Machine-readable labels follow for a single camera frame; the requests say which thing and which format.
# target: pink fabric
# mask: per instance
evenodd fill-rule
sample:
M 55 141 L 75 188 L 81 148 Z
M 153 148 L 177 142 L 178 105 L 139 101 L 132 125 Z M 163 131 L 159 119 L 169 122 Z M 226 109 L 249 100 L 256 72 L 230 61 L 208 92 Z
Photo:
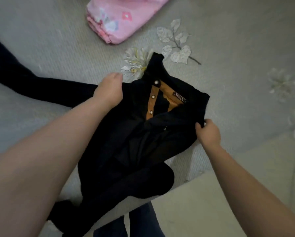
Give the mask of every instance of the pink fabric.
M 168 0 L 91 0 L 87 21 L 106 43 L 119 44 L 144 25 Z

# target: black garment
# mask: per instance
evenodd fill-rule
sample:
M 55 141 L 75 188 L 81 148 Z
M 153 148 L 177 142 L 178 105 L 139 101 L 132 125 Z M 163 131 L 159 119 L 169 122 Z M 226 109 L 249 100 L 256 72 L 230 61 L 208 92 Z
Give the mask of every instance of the black garment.
M 91 138 L 78 163 L 81 205 L 58 202 L 49 216 L 63 236 L 83 236 L 127 196 L 148 198 L 172 187 L 174 174 L 164 161 L 196 140 L 194 125 L 199 122 L 203 126 L 209 96 L 171 77 L 163 58 L 154 53 L 142 79 L 122 84 L 123 100 L 105 116 Z M 19 94 L 69 107 L 92 97 L 97 87 L 37 77 L 1 43 L 0 83 Z M 159 89 L 153 100 L 153 90 L 164 86 L 171 96 Z M 173 108 L 172 99 L 177 100 L 177 107 Z M 147 119 L 153 101 L 153 117 Z

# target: hand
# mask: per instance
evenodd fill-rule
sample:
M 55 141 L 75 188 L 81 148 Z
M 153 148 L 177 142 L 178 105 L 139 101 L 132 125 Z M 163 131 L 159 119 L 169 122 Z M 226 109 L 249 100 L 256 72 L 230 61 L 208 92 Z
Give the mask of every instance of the hand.
M 123 98 L 122 77 L 121 73 L 108 74 L 94 91 L 94 97 L 103 100 L 110 109 L 118 105 Z
M 204 148 L 211 146 L 219 146 L 221 135 L 219 128 L 210 119 L 205 119 L 206 125 L 202 128 L 199 123 L 196 123 L 197 138 Z

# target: clothing label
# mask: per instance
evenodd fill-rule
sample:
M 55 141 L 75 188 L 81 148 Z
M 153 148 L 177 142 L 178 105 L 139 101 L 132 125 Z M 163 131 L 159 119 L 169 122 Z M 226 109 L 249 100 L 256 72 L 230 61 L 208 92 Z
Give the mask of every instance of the clothing label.
M 180 99 L 184 103 L 187 101 L 185 98 L 179 95 L 176 91 L 173 92 L 173 96 L 176 96 L 178 99 Z

